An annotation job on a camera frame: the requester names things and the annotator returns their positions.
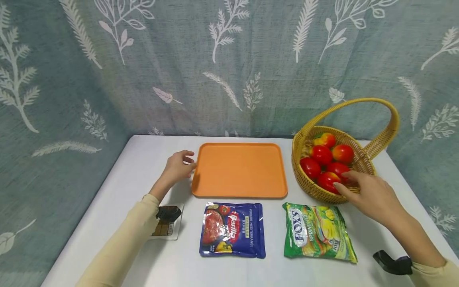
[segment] plastic tray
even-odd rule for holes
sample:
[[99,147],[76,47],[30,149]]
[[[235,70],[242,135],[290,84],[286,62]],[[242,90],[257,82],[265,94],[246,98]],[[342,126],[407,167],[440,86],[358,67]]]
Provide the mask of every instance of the plastic tray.
[[205,143],[197,164],[191,184],[197,197],[287,195],[282,154],[273,143]]

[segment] basket handle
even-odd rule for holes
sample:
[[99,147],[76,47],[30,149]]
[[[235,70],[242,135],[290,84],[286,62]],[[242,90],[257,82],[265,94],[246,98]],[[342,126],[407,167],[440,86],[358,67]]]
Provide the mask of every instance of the basket handle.
[[[339,110],[342,107],[349,106],[355,103],[359,102],[365,102],[365,101],[374,101],[378,102],[380,104],[383,104],[384,106],[388,107],[389,110],[391,111],[391,120],[387,124],[386,128],[375,138],[373,139],[366,147],[364,147],[365,153],[368,155],[370,159],[374,159],[378,153],[380,153],[390,142],[391,140],[395,137],[397,134],[398,130],[398,124],[399,124],[399,117],[398,117],[398,112],[397,109],[388,101],[379,99],[379,98],[360,98],[360,99],[354,99],[354,100],[349,100],[349,101],[344,101],[341,104],[338,104],[336,106],[333,106],[314,118],[312,118],[309,122],[307,122],[298,133],[301,133],[302,135],[308,135],[309,132],[312,130],[312,128],[317,125],[317,123],[331,114],[332,112]],[[301,146],[304,146],[304,143],[306,141],[306,136],[301,137]],[[301,148],[296,149],[296,154],[295,158],[300,159],[301,157]]]

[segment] teal curtain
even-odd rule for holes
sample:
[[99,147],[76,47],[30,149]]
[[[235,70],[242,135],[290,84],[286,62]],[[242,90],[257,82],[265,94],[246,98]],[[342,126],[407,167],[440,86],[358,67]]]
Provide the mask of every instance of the teal curtain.
[[[458,252],[459,2],[1,3],[0,234],[33,223],[0,248],[0,285],[42,282],[130,135],[289,138],[368,96],[398,109],[387,152]],[[372,139],[389,117],[321,124]]]

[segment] hand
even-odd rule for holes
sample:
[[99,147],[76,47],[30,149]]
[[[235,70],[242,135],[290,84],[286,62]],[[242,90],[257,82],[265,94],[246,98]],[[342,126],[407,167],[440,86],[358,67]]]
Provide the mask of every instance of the hand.
[[174,184],[182,179],[191,177],[191,172],[196,168],[196,163],[192,158],[189,158],[189,156],[191,157],[194,155],[194,152],[184,150],[176,152],[169,157],[164,171],[150,189],[149,193],[161,202]]
[[358,182],[360,194],[353,193],[337,182],[334,183],[335,188],[366,216],[385,227],[407,217],[408,213],[398,201],[394,190],[381,177],[353,170],[342,173],[342,176]]
[[180,180],[191,177],[191,172],[196,168],[196,163],[192,158],[189,158],[189,156],[191,157],[194,155],[194,152],[187,150],[174,153],[168,158],[166,167],[159,180],[173,186]]

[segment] barilla sauce packet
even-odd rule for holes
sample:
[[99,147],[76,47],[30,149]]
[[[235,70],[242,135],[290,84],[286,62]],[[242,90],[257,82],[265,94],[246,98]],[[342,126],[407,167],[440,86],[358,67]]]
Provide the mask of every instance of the barilla sauce packet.
[[199,253],[265,258],[262,205],[207,203]]
[[284,256],[336,258],[357,263],[346,223],[336,206],[284,203],[287,235]]

